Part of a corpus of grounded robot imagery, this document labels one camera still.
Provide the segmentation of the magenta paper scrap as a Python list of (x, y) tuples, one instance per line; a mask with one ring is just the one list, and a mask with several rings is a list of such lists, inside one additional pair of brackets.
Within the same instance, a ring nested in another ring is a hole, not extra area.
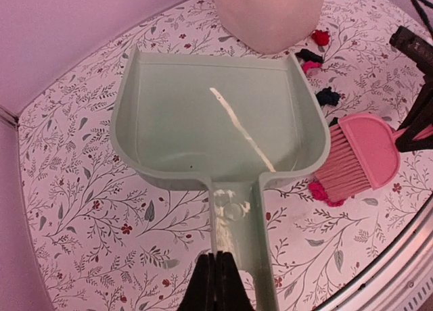
[(315, 182), (315, 181), (311, 182), (308, 185), (308, 189), (313, 199), (317, 201), (322, 201), (326, 203), (329, 207), (340, 207), (345, 203), (344, 199), (338, 201), (331, 200), (328, 194), (325, 192), (324, 187), (319, 182)]
[(305, 74), (308, 74), (309, 70), (317, 69), (317, 68), (320, 68), (320, 67), (322, 67), (322, 63), (313, 62), (313, 61), (307, 61), (307, 62), (303, 63), (303, 65), (302, 65), (302, 71)]

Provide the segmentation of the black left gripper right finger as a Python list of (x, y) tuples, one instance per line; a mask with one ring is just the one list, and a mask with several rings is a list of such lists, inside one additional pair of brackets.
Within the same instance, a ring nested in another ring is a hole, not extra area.
[(216, 310), (254, 311), (230, 252), (216, 255)]

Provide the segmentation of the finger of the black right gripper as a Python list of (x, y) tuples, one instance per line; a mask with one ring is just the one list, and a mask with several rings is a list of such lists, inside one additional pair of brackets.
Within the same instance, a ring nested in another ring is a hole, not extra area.
[(398, 128), (396, 148), (399, 152), (432, 149), (432, 46), (404, 26), (392, 34), (390, 44), (424, 74), (424, 85)]

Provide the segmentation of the green plastic dustpan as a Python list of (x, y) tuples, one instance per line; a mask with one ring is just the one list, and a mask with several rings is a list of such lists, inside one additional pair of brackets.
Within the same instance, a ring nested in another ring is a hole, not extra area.
[(133, 46), (110, 123), (122, 161), (153, 186), (209, 192), (212, 250), (277, 310), (263, 192), (312, 174), (329, 126), (298, 60), (146, 53)]

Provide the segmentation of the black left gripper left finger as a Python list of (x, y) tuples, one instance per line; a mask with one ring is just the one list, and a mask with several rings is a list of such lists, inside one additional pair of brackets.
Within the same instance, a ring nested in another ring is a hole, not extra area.
[(177, 311), (214, 310), (215, 278), (216, 260), (214, 254), (200, 255)]

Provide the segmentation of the small black paper scrap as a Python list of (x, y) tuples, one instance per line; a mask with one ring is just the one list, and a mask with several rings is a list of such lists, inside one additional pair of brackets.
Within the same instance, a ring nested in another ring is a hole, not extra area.
[(318, 55), (308, 49), (301, 49), (299, 52), (295, 53), (295, 56), (305, 62), (323, 63), (322, 55)]

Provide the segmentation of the pink hand brush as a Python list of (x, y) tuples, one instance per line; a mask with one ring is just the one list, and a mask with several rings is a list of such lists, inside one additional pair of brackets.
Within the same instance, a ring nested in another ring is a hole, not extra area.
[(314, 177), (331, 200), (380, 189), (396, 176), (403, 152), (395, 141), (401, 132), (382, 118), (368, 113), (349, 115), (339, 119), (330, 134), (329, 156)]

